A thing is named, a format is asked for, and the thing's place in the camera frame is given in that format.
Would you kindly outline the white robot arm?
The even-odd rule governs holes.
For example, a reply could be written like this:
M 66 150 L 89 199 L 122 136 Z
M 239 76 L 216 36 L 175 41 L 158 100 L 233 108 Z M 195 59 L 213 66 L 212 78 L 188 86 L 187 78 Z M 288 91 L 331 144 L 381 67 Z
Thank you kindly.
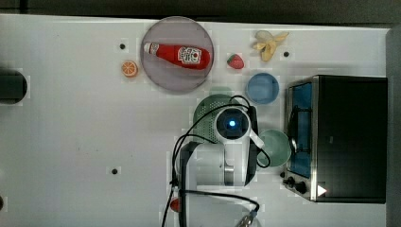
M 178 191 L 180 227 L 250 227 L 260 205 L 233 194 L 200 191 L 201 186 L 245 186 L 254 177 L 265 147 L 257 133 L 256 109 L 228 104 L 212 111 L 216 142 L 180 139 L 174 148 L 171 184 Z

